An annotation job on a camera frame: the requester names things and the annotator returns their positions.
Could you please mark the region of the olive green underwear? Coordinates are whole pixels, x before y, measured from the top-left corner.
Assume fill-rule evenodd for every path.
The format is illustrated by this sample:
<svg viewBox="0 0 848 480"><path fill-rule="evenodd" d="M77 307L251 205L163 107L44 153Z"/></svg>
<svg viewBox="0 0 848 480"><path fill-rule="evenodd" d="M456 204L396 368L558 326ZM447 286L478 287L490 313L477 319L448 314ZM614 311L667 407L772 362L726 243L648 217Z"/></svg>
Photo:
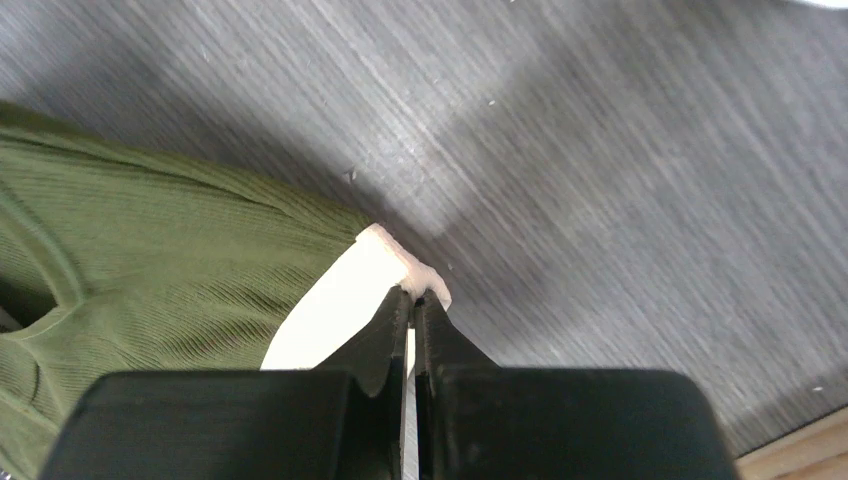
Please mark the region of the olive green underwear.
<svg viewBox="0 0 848 480"><path fill-rule="evenodd" d="M311 368L393 288L452 302L357 211L1 106L1 469L15 479L39 475L100 377Z"/></svg>

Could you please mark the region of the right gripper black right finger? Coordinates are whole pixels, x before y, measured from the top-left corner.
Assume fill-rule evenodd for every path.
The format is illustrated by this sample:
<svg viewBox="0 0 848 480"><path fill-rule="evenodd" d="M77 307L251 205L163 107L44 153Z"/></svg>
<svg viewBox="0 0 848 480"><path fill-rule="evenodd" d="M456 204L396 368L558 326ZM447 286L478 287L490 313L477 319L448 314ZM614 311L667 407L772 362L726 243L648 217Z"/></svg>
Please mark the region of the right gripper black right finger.
<svg viewBox="0 0 848 480"><path fill-rule="evenodd" d="M735 479L698 385L668 370L508 367L414 307L422 479Z"/></svg>

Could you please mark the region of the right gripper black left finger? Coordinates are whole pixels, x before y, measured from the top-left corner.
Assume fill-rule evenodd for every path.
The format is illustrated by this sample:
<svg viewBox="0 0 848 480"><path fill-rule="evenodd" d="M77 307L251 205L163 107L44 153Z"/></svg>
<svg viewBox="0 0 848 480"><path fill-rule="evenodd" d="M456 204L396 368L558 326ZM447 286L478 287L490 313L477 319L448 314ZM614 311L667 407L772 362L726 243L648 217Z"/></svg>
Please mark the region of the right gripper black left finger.
<svg viewBox="0 0 848 480"><path fill-rule="evenodd" d="M407 323L392 288L319 366L136 371L92 384L44 479L398 479Z"/></svg>

